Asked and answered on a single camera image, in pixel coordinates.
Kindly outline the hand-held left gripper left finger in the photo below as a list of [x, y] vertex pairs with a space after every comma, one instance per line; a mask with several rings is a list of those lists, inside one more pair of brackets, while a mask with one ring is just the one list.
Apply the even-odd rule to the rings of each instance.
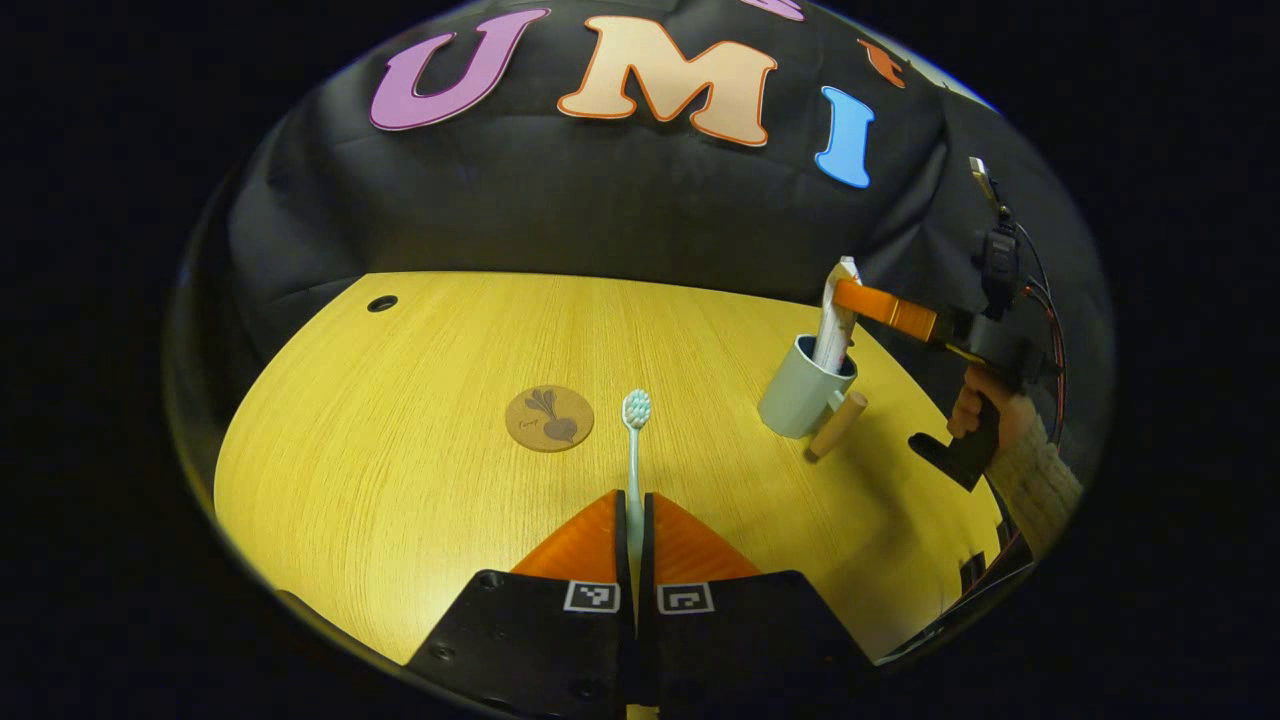
[[504, 719], [626, 717], [626, 509], [611, 489], [508, 571], [476, 571], [406, 671]]

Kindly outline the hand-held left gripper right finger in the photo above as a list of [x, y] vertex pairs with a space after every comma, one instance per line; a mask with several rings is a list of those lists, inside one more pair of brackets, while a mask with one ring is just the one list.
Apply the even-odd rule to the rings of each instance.
[[850, 719], [881, 674], [805, 575], [758, 570], [662, 495], [644, 505], [641, 705], [660, 719]]

